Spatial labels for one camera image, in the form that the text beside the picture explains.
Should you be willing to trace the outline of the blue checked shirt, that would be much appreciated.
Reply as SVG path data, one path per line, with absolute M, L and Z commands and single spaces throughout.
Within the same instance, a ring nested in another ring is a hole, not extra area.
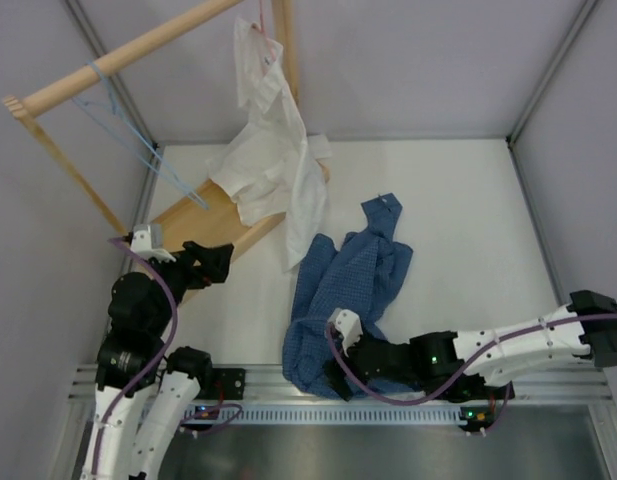
M 397 197 L 385 194 L 361 204 L 367 226 L 349 232 L 339 248 L 317 234 L 299 265 L 290 323 L 282 347 L 282 374 L 300 391 L 336 398 L 324 372 L 333 359 L 325 337 L 336 309 L 356 313 L 366 332 L 383 340 L 377 326 L 399 294 L 413 257 L 394 240 L 402 213 Z

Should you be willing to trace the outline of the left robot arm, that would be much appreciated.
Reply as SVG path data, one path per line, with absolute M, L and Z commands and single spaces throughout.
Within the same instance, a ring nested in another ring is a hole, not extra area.
M 141 270 L 111 288 L 110 329 L 97 354 L 95 411 L 83 479 L 154 479 L 185 408 L 211 393 L 208 353 L 170 348 L 179 306 L 190 290 L 226 281 L 234 247 L 184 243 L 166 260 L 142 258 L 126 238 L 111 239 Z

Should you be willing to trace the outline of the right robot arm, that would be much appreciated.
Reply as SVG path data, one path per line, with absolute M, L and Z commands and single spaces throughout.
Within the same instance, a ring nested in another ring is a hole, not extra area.
M 350 310 L 336 310 L 326 338 L 328 385 L 344 399 L 355 389 L 381 401 L 385 383 L 422 393 L 424 401 L 463 403 L 506 399 L 513 381 L 554 366 L 590 362 L 617 366 L 617 301 L 590 290 L 534 320 L 472 331 L 446 330 L 393 344 L 363 328 Z

